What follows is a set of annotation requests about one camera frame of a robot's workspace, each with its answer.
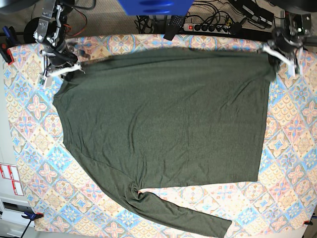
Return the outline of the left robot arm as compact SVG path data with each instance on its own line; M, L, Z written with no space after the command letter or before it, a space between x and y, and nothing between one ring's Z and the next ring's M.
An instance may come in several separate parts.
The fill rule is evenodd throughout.
M272 38L262 44L257 52L268 54L269 63L275 71L285 64L288 74L296 76L302 73L300 59L304 47L316 47L317 37L313 35L311 14L286 11L284 15L282 26L273 29Z

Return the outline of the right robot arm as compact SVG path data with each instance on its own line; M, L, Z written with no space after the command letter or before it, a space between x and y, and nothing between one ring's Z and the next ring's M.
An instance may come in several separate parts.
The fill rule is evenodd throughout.
M34 32L40 50L41 72L38 83L44 88L51 87L53 78L67 76L81 70L78 57L68 49L65 41L67 15L75 9L73 0L46 0L38 26Z

